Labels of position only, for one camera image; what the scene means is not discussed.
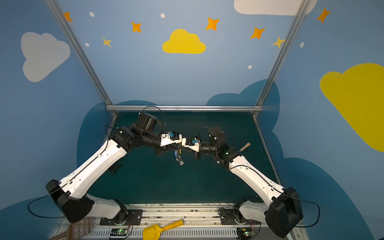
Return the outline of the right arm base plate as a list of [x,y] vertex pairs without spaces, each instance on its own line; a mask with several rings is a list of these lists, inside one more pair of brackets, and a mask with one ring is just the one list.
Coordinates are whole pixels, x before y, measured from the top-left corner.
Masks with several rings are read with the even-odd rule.
[[265,217],[256,209],[218,209],[221,225],[250,225],[251,221],[263,223]]

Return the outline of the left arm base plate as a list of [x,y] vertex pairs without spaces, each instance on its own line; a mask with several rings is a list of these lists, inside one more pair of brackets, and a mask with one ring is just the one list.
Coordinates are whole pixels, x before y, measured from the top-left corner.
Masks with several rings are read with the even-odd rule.
[[141,224],[142,215],[143,210],[128,209],[118,213],[113,219],[101,218],[100,226],[139,226]]

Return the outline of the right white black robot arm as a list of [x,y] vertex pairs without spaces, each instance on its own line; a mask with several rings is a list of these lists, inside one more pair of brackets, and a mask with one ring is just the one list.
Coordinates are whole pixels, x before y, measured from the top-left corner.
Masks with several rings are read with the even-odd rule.
[[208,133],[207,142],[187,137],[181,146],[198,156],[213,156],[221,167],[243,180],[262,199],[266,209],[259,210],[250,201],[244,201],[235,210],[243,219],[264,222],[275,235],[285,238],[304,217],[298,192],[292,187],[284,188],[254,167],[240,151],[228,145],[220,127],[212,127]]

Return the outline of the metal key organizer ring yellow tab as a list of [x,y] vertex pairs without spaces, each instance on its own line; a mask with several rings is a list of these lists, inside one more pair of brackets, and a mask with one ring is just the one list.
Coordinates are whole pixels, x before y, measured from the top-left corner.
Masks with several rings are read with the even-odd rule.
[[179,151],[179,154],[180,154],[180,157],[181,157],[181,153],[182,153],[182,152],[181,152],[181,149],[178,149],[177,151]]

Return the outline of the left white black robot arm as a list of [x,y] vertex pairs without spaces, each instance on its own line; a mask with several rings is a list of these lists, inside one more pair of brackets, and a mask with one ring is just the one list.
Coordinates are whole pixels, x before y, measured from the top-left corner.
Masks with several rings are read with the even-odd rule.
[[154,134],[157,118],[140,113],[138,120],[129,127],[115,130],[95,154],[80,167],[60,181],[51,180],[46,189],[55,204],[70,223],[86,217],[114,220],[123,225],[128,218],[127,208],[118,200],[106,200],[88,194],[89,188],[118,160],[140,146],[164,150],[184,143],[178,132]]

